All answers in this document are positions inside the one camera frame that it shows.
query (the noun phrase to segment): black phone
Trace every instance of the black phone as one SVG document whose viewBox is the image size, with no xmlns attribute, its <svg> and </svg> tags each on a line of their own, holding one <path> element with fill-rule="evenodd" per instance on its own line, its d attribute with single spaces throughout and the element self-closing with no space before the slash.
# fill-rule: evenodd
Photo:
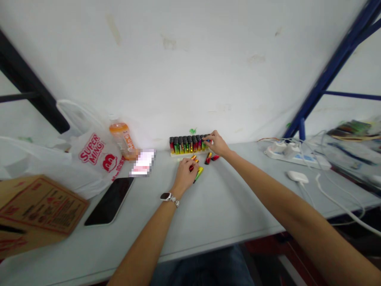
<svg viewBox="0 0 381 286">
<path fill-rule="evenodd" d="M 116 179 L 96 205 L 85 226 L 110 224 L 115 219 L 134 178 Z"/>
</svg>

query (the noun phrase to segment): plastic bag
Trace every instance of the plastic bag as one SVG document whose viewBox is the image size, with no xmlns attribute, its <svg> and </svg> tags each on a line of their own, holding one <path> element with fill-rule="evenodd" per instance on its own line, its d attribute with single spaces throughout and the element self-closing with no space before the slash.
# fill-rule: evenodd
<svg viewBox="0 0 381 286">
<path fill-rule="evenodd" d="M 60 135 L 51 148 L 0 136 L 0 158 L 9 157 L 10 152 L 18 157 L 11 164 L 1 161 L 7 172 L 2 179 L 44 174 L 89 199 L 116 179 L 125 159 L 91 111 L 69 100 L 59 100 L 57 108 L 69 122 L 70 130 Z"/>
</svg>

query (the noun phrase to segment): left hand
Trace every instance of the left hand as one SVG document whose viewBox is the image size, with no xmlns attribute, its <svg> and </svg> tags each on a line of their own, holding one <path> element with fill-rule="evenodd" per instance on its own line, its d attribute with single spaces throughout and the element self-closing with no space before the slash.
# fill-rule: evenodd
<svg viewBox="0 0 381 286">
<path fill-rule="evenodd" d="M 194 166 L 191 172 L 189 171 L 190 166 Z M 177 169 L 175 183 L 171 189 L 171 193 L 176 197 L 176 199 L 181 199 L 185 191 L 193 184 L 198 168 L 198 163 L 192 159 L 184 158 L 180 162 Z"/>
</svg>

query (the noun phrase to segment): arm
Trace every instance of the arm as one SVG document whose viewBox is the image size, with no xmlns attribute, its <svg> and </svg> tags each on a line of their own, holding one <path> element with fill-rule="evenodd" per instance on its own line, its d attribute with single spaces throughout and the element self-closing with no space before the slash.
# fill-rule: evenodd
<svg viewBox="0 0 381 286">
<path fill-rule="evenodd" d="M 189 167 L 192 165 L 194 169 L 190 172 Z M 184 158 L 180 162 L 175 183 L 170 190 L 176 199 L 180 200 L 193 184 L 197 171 L 198 164 L 193 160 Z M 108 286 L 149 285 L 175 211 L 176 206 L 172 201 L 159 206 L 116 269 Z"/>
<path fill-rule="evenodd" d="M 314 208 L 231 151 L 217 131 L 206 139 L 241 175 L 263 205 L 295 238 L 331 285 L 381 285 L 381 271 L 354 249 Z"/>
</svg>

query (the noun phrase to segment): watch face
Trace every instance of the watch face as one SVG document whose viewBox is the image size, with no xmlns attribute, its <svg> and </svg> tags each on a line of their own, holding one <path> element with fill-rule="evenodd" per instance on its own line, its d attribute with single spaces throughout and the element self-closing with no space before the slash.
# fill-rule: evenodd
<svg viewBox="0 0 381 286">
<path fill-rule="evenodd" d="M 170 195 L 170 193 L 164 193 L 160 196 L 160 199 L 168 199 Z"/>
</svg>

